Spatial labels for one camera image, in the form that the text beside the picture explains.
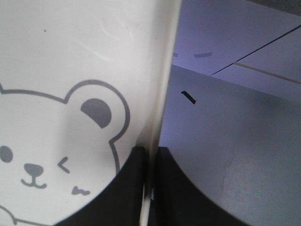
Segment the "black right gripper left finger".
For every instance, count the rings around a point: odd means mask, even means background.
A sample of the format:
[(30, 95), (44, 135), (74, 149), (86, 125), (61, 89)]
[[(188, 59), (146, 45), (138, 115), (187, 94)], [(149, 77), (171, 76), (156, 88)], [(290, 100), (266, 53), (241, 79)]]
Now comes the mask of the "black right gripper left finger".
[(133, 147), (118, 175), (88, 205), (58, 226), (138, 226), (145, 179), (145, 149)]

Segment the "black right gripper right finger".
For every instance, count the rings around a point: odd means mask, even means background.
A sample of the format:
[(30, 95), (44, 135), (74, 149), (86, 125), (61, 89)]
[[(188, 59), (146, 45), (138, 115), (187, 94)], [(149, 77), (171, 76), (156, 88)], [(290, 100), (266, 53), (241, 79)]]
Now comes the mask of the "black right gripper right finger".
[(244, 226), (185, 176), (170, 151), (159, 147), (154, 169), (150, 226)]

